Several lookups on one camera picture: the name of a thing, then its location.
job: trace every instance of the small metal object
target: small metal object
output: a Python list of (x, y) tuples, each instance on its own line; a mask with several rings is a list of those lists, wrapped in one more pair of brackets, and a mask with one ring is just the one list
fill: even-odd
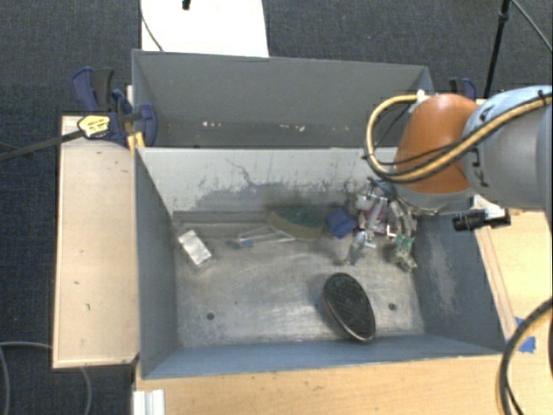
[(283, 243), (293, 241), (296, 238), (283, 231), (278, 231), (270, 226), (262, 226), (238, 236), (240, 247), (250, 247), (260, 243)]
[(204, 262), (208, 261), (212, 254), (204, 245), (203, 241), (196, 235), (195, 231), (188, 231), (179, 237), (182, 249), (190, 257), (190, 260), (196, 265), (200, 266)]

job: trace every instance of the blue tape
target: blue tape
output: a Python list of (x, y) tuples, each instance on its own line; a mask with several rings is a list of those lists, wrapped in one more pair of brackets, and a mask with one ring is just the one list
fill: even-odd
[[(515, 316), (515, 321), (517, 322), (517, 325), (519, 325), (523, 321), (523, 319)], [(526, 338), (524, 342), (520, 345), (518, 350), (520, 352), (527, 352), (529, 354), (533, 354), (534, 351), (536, 350), (536, 337), (529, 336), (528, 338)]]

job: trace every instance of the gray carpet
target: gray carpet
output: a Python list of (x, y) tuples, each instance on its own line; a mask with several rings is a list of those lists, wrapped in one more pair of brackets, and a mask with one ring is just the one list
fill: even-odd
[[(553, 0), (519, 1), (551, 39)], [(500, 3), (264, 0), (264, 12), (271, 55), (423, 64), (438, 89), (448, 89), (449, 77), (468, 77), (481, 95)], [(0, 0), (0, 21), (2, 143), (54, 136), (60, 115), (79, 109), (68, 79), (83, 66), (114, 67), (114, 87), (130, 82), (138, 0)], [(493, 90), (543, 83), (551, 84), (551, 54), (512, 7)], [(0, 163), (0, 341), (51, 342), (56, 157), (50, 149)], [(79, 373), (52, 373), (40, 351), (4, 352), (12, 414), (83, 411)], [(91, 376), (92, 413), (129, 412), (128, 367), (94, 368)]]

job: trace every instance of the yellow cable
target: yellow cable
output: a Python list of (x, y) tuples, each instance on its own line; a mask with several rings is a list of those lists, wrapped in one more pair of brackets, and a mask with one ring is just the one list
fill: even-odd
[(387, 107), (390, 105), (393, 105), (395, 103), (400, 102), (406, 102), (406, 101), (413, 101), (413, 97), (416, 99), (416, 96), (399, 96), (399, 97), (393, 97), (391, 99), (387, 99), (384, 103), (382, 103), (380, 106), (377, 107), (377, 109), (372, 113), (371, 117), (369, 118), (369, 122), (367, 124), (367, 131), (366, 131), (366, 139), (367, 139), (367, 150), (368, 155), (367, 158), (371, 161), (373, 168), (376, 168), (381, 173), (385, 174), (391, 181), (393, 182), (413, 182), (417, 179), (419, 179), (422, 176), (428, 176), (433, 171), (437, 170), (440, 166), (446, 165), (448, 163), (451, 163), (455, 160), (456, 157), (458, 157), (460, 154), (462, 154), (464, 151), (466, 151), (471, 146), (478, 143), (479, 140), (481, 140), (487, 133), (495, 131), (498, 129), (501, 125), (508, 122), (509, 120), (518, 117), (520, 115), (523, 115), (527, 112), (534, 111), (544, 105), (550, 105), (551, 104), (551, 96), (546, 97), (544, 99), (538, 99), (536, 101), (533, 101), (531, 103), (516, 107), (514, 109), (511, 109), (508, 112), (505, 112), (504, 114), (499, 115), (498, 117), (494, 118), (490, 122), (486, 123), (481, 129), (479, 129), (474, 134), (471, 134), (467, 136), (461, 143), (457, 144), (454, 148), (446, 152), (445, 154), (439, 156), (436, 158), (433, 162), (428, 162), (424, 166), (418, 169), (413, 169), (407, 174), (403, 175), (394, 175), (393, 170), (386, 170), (377, 160), (377, 158), (374, 155), (374, 145), (372, 143), (372, 128), (374, 127), (374, 123), (378, 117), (378, 115)]

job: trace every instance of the blue object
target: blue object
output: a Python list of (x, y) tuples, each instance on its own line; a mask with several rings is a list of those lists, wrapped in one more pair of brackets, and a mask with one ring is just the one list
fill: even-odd
[(126, 146), (130, 135), (124, 129), (124, 123), (132, 122), (133, 130), (144, 135), (146, 146), (152, 146), (157, 136), (157, 117), (151, 103), (140, 105), (133, 113), (132, 105), (119, 89), (111, 91), (112, 69), (94, 70), (83, 67), (71, 78), (71, 88), (75, 98), (83, 104), (86, 114), (102, 111), (110, 119), (110, 132), (101, 137), (89, 137), (110, 141)]
[(471, 100), (476, 100), (478, 98), (478, 92), (476, 91), (476, 86), (469, 79), (463, 79), (465, 83), (465, 97)]
[(121, 106), (121, 112), (125, 114), (130, 114), (132, 112), (132, 105), (129, 103), (129, 100), (124, 96), (121, 89), (114, 89), (111, 93), (111, 97), (115, 101), (115, 106)]
[[(517, 324), (520, 324), (523, 321), (523, 319), (515, 316), (515, 321), (517, 322)], [(518, 350), (520, 352), (528, 352), (529, 354), (533, 354), (534, 351), (536, 350), (536, 337), (529, 336), (528, 338), (526, 338), (523, 341), (523, 343), (520, 345)]]
[(343, 239), (357, 226), (357, 221), (343, 207), (336, 209), (325, 219), (328, 230)]
[(92, 89), (92, 73), (91, 67), (83, 67), (75, 73), (71, 78), (71, 89), (73, 95), (85, 107), (85, 112), (91, 114), (97, 112), (99, 105)]

